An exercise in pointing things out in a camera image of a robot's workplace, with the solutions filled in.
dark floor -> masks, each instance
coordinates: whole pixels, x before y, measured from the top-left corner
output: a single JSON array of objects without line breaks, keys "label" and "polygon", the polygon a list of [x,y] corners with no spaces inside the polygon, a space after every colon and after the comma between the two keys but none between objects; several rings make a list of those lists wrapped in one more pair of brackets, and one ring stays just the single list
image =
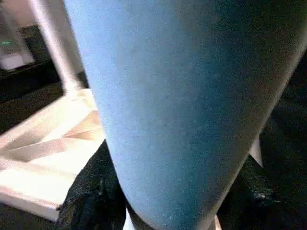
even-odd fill
[{"label": "dark floor", "polygon": [[0,104],[59,81],[52,62],[40,63],[2,74]]},{"label": "dark floor", "polygon": [[0,104],[0,134],[24,121],[62,95],[59,82]]},{"label": "dark floor", "polygon": [[0,204],[0,230],[51,230],[54,223],[19,209]]}]

black cloth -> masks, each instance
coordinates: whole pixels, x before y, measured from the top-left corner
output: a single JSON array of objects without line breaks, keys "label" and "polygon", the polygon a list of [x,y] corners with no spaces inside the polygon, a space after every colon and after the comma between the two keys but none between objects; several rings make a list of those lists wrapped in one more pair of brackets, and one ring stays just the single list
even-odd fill
[{"label": "black cloth", "polygon": [[122,230],[125,197],[104,141],[77,175],[60,208],[57,230]]},{"label": "black cloth", "polygon": [[249,156],[218,212],[223,230],[305,230],[291,203]]}]

blue cylinder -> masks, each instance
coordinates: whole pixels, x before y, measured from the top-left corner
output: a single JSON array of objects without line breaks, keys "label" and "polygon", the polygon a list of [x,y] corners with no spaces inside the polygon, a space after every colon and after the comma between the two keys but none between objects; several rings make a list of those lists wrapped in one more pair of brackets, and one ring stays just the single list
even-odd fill
[{"label": "blue cylinder", "polygon": [[66,0],[120,185],[208,227],[306,47],[304,1]]}]

